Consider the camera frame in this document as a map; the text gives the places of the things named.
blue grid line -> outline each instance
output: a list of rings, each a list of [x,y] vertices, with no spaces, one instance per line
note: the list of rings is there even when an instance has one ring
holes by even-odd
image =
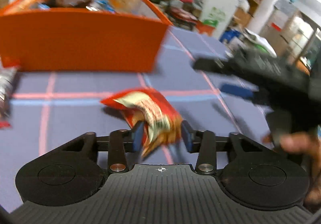
[[[151,84],[150,78],[149,78],[149,76],[148,76],[146,73],[142,73],[142,78],[144,79],[145,84],[146,84],[148,87],[153,87],[152,84]]]
[[[166,49],[170,49],[170,50],[184,51],[184,49],[182,49],[182,48],[178,48],[176,46],[171,46],[171,45],[167,45],[167,44],[162,45],[162,47],[166,48]]]
[[[167,96],[166,99],[169,102],[201,102],[206,100],[217,99],[218,96],[215,94],[209,95],[195,95],[195,96]],[[100,98],[91,99],[61,99],[61,100],[11,100],[12,105],[18,106],[103,106],[100,103]]]

crosshair marking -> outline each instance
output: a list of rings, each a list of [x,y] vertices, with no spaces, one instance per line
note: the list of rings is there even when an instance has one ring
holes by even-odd
[[[163,171],[166,171],[167,169],[165,169],[164,167],[160,167],[157,170],[160,171],[160,172],[163,172]]]

white wall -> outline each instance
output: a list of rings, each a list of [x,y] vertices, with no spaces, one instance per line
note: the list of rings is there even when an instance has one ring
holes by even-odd
[[[276,1],[277,0],[262,0],[259,8],[254,14],[254,18],[251,19],[247,28],[254,33],[259,34],[273,12]]]
[[[313,9],[309,8],[300,1],[294,2],[293,5],[295,5],[302,13],[306,14],[309,18],[311,18],[315,23],[321,26],[321,16],[318,13],[316,13]]]

finger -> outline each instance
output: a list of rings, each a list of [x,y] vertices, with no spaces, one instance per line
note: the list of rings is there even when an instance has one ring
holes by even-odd
[[[280,139],[282,149],[288,153],[305,153],[320,158],[320,142],[312,139],[306,132],[284,135]]]
[[[321,187],[313,188],[310,193],[306,196],[305,202],[308,204],[320,204],[321,203]]]
[[[262,142],[263,142],[263,143],[270,143],[270,142],[272,142],[272,137],[271,137],[271,135],[264,136],[263,139],[262,139]]]

metal screw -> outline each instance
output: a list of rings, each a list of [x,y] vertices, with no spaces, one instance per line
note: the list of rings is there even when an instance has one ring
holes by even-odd
[[[232,51],[225,51],[226,55],[230,58],[234,57],[234,54]]]
[[[115,163],[112,166],[110,166],[110,169],[115,172],[120,172],[120,171],[123,171],[124,169],[126,169],[126,166],[121,163]]]
[[[224,67],[223,63],[220,60],[215,60],[215,63],[217,64],[217,66],[219,68],[223,68]]]
[[[209,172],[209,171],[214,170],[214,166],[212,164],[209,164],[209,163],[203,163],[203,164],[198,166],[198,169],[200,171]]]

